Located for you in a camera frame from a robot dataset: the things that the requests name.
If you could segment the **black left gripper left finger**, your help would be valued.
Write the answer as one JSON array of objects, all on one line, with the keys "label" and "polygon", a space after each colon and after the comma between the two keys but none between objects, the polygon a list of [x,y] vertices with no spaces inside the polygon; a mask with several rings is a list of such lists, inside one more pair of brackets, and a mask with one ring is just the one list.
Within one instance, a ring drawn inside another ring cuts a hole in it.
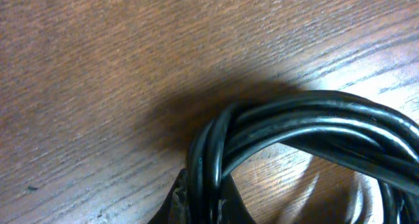
[{"label": "black left gripper left finger", "polygon": [[189,224],[189,196],[187,170],[181,169],[168,195],[148,224]]}]

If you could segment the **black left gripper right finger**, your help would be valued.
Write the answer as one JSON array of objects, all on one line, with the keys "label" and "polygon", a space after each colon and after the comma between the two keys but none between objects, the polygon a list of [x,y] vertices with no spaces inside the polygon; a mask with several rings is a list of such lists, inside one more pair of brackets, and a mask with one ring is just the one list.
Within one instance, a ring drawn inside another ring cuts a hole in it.
[{"label": "black left gripper right finger", "polygon": [[255,224],[231,175],[221,183],[221,202],[219,204],[219,223]]}]

